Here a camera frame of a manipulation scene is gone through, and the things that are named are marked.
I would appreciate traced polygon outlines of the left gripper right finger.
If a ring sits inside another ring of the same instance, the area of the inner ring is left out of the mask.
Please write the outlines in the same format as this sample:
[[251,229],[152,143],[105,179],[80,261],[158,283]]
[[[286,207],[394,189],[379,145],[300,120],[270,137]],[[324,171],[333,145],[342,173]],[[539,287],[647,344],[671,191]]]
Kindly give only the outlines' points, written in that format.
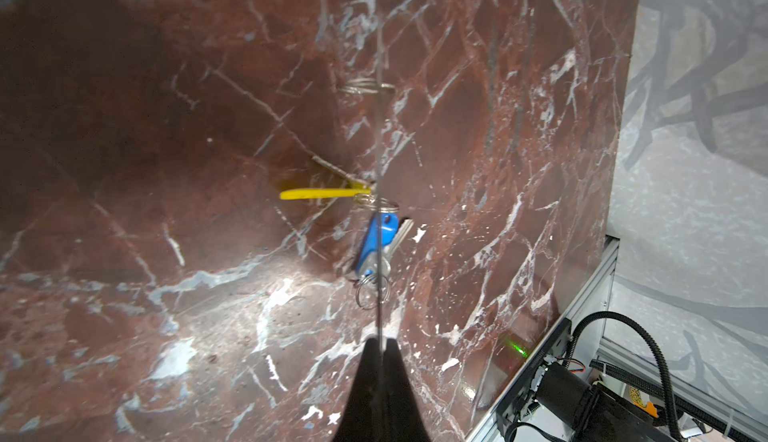
[[380,440],[430,441],[395,339],[386,338],[380,375]]

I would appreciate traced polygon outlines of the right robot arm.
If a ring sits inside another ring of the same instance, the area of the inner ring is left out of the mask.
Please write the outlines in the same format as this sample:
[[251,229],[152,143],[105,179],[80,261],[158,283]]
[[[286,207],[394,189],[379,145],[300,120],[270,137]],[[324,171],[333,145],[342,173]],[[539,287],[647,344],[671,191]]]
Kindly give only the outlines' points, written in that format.
[[673,441],[650,415],[559,364],[545,369],[535,399],[573,431],[572,441]]

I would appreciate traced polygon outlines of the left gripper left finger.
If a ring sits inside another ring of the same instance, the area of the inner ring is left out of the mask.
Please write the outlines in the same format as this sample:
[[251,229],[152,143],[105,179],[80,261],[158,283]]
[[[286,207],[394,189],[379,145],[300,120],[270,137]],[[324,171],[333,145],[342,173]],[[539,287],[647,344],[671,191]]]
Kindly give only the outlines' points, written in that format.
[[380,341],[369,338],[363,347],[346,407],[333,441],[378,441],[381,432],[379,407]]

